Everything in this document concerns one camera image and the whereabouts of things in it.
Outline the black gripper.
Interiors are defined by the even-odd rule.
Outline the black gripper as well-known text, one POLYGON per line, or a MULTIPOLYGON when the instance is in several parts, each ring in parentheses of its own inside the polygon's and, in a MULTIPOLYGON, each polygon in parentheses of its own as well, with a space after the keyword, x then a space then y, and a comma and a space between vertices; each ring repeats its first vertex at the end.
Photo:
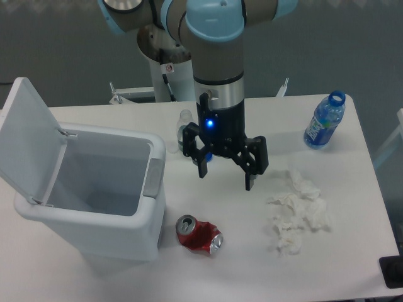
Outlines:
POLYGON ((208 94, 204 92, 199 97, 197 113, 198 125, 190 122, 183 129, 183 155, 196 162, 200 178, 208 172, 207 151, 220 157, 232 157, 245 172, 245 188, 250 191, 256 177, 264 174, 269 160, 266 138, 246 137, 244 101, 229 108, 212 109, 208 105, 208 94), (205 147, 197 147, 198 136, 205 147))

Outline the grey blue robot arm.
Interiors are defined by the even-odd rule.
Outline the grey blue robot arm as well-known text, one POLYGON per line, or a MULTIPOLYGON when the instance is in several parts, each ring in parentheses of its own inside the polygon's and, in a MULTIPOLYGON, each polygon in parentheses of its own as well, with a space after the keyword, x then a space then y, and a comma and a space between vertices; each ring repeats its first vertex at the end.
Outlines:
POLYGON ((245 133, 243 34, 252 25, 291 13, 296 1, 100 1, 112 28, 123 33, 154 25, 189 52, 197 123, 183 128, 183 154, 207 174, 207 154, 232 159, 250 190, 268 167, 263 136, 245 133))

